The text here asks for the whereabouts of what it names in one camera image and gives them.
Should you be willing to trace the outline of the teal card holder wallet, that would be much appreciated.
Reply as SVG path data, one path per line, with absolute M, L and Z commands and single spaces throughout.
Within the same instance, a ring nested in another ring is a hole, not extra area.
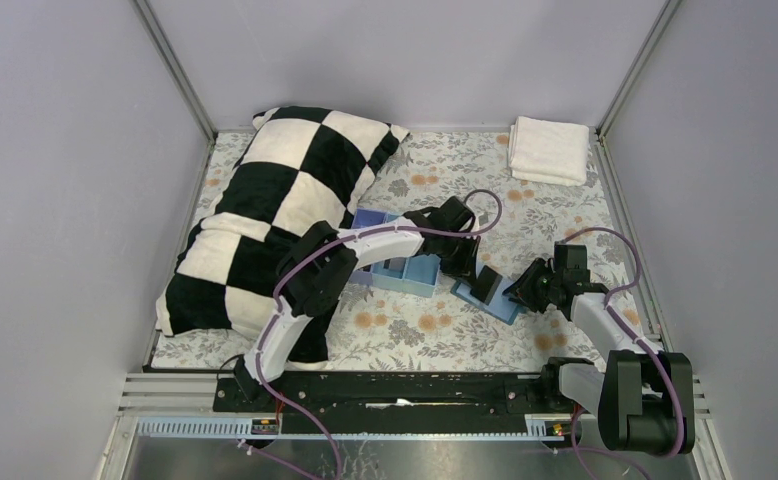
M 509 299 L 506 290 L 514 283 L 488 265 L 478 264 L 471 283 L 457 280 L 451 294 L 507 325 L 513 325 L 525 308 Z

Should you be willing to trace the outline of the dark grey credit card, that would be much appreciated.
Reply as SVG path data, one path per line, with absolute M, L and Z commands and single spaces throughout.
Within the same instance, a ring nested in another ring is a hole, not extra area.
M 488 265 L 484 265 L 476 275 L 474 283 L 470 287 L 472 298 L 489 305 L 494 298 L 498 287 L 502 282 L 502 275 Z

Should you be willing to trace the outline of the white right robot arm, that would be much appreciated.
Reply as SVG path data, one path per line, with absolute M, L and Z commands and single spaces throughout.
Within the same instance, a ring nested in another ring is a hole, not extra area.
M 558 244 L 535 259 L 505 296 L 535 313 L 553 307 L 605 357 L 603 370 L 582 358 L 552 357 L 534 394 L 564 398 L 594 415 L 605 447 L 669 457 L 695 444 L 693 369 L 631 328 L 608 288 L 592 281 L 587 249 Z

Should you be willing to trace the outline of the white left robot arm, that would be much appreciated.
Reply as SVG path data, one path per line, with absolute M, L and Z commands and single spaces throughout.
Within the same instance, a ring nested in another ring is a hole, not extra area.
M 475 272 L 472 249 L 501 219 L 475 229 L 476 216 L 456 196 L 439 207 L 408 211 L 395 219 L 355 229 L 315 223 L 278 265 L 272 316 L 249 352 L 234 367 L 236 383 L 248 401 L 263 393 L 279 398 L 271 382 L 285 371 L 288 357 L 305 327 L 338 302 L 352 273 L 395 258 L 436 255 L 462 275 Z

